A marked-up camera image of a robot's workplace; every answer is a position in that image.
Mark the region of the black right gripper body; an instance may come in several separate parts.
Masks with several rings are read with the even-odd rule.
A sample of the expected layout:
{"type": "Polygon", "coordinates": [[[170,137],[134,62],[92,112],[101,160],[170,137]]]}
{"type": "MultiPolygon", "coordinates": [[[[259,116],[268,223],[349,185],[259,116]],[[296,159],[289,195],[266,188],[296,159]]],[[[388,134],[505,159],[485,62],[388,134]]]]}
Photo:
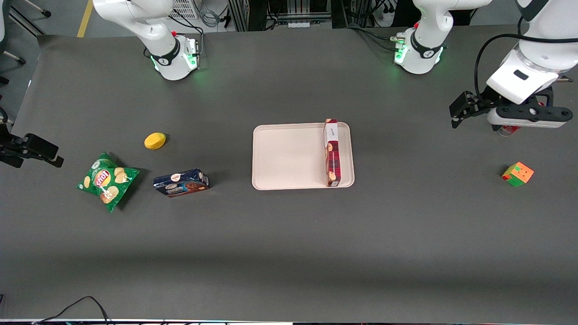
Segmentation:
{"type": "Polygon", "coordinates": [[[27,154],[26,149],[27,138],[18,137],[15,135],[1,135],[0,136],[0,154],[2,156],[21,156],[27,154]]]}

